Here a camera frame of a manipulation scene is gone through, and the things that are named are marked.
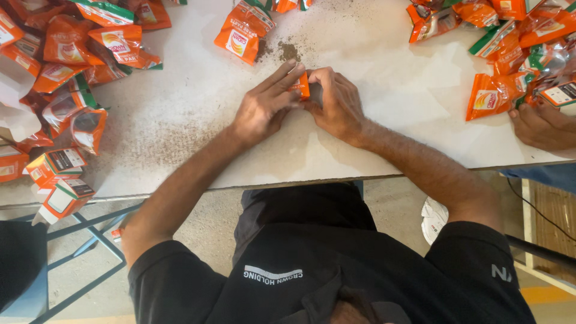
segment wooden panel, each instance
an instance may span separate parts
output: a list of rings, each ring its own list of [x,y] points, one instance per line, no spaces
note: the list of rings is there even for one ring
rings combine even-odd
[[[576,238],[576,195],[563,190],[530,182],[533,188],[533,203],[548,219]],[[547,222],[540,215],[536,217],[535,243],[551,250],[576,257],[576,242],[570,240],[560,230]],[[576,271],[568,270],[553,262],[534,257],[534,269],[576,284]]]

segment cardboard box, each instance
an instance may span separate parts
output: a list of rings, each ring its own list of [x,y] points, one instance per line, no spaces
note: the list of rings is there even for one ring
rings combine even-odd
[[[79,179],[60,179],[38,213],[50,224],[79,211],[95,192]]]
[[[53,150],[30,162],[24,174],[30,174],[40,189],[52,189],[61,179],[78,179],[86,165],[77,148]]]
[[[14,146],[0,146],[0,182],[20,178],[29,159],[28,154]]]
[[[546,90],[538,95],[567,116],[576,116],[576,82],[570,81]]]

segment green stripe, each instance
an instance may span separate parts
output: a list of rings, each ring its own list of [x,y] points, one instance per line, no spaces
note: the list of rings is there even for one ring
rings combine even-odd
[[[65,194],[67,194],[67,195],[71,196],[72,198],[75,198],[76,200],[80,199],[80,197],[78,197],[77,195],[75,195],[75,194],[73,194],[73,193],[69,192],[69,191],[68,191],[68,189],[66,189],[66,188],[62,187],[62,186],[61,186],[60,184],[58,184],[58,183],[56,184],[56,188],[58,188],[58,189],[60,189],[60,190],[64,191],[64,193],[65,193]]]
[[[104,10],[109,13],[121,16],[128,20],[134,21],[134,13],[128,9],[120,8],[108,2],[90,2],[88,0],[70,0],[75,3],[80,3],[81,5],[95,7]]]

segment sleeve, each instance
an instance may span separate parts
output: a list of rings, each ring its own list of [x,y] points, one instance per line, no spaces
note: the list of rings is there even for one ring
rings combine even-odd
[[[506,238],[470,221],[447,223],[426,260],[502,323],[536,323],[520,294]]]
[[[156,244],[128,273],[138,324],[204,323],[226,277],[178,241]]]

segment orange plastic bag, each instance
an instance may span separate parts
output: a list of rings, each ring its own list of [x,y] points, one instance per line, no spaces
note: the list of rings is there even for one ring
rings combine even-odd
[[[505,75],[516,69],[524,61],[524,53],[518,43],[520,32],[514,20],[484,35],[468,51],[494,62],[495,74]]]
[[[55,16],[46,31],[44,60],[75,65],[104,64],[85,45],[93,26],[90,20],[78,21],[65,14]]]
[[[59,15],[65,8],[66,6],[58,6],[48,10],[47,12],[31,14],[26,19],[25,25],[46,32],[50,20],[54,18],[54,16]]]
[[[137,25],[94,29],[88,32],[100,44],[111,50],[120,64],[137,69],[162,69],[162,61],[140,49],[142,27]]]
[[[526,72],[494,77],[483,73],[477,74],[468,102],[466,121],[501,114],[512,109],[514,100],[526,93],[526,85],[532,78],[533,75]]]
[[[160,0],[128,0],[128,8],[138,16],[136,24],[141,25],[144,31],[172,27]]]
[[[69,79],[87,68],[89,68],[89,66],[48,63],[44,65],[32,89],[36,92],[52,93],[64,83],[68,82]]]
[[[456,29],[461,21],[451,7],[436,12],[423,5],[409,5],[406,11],[414,25],[409,43],[447,33]]]
[[[476,27],[498,26],[498,14],[488,0],[462,0],[452,6],[462,20]]]
[[[520,47],[545,43],[557,37],[576,32],[576,2],[563,10],[555,2],[540,3],[520,25]]]
[[[130,67],[117,64],[116,60],[108,53],[108,50],[95,40],[91,40],[89,48],[105,63],[104,65],[91,66],[82,72],[89,85],[112,82],[127,77],[132,73]]]
[[[16,42],[23,36],[24,32],[22,29],[20,29],[0,7],[0,48]]]
[[[98,154],[100,138],[106,125],[108,113],[104,109],[84,109],[72,117],[72,139],[81,148],[94,155]]]
[[[308,75],[306,72],[296,81],[291,87],[290,91],[299,89],[302,92],[300,100],[307,100],[310,98],[310,87],[308,85]]]
[[[236,54],[242,61],[254,65],[258,42],[276,24],[260,7],[241,0],[226,18],[214,44]]]

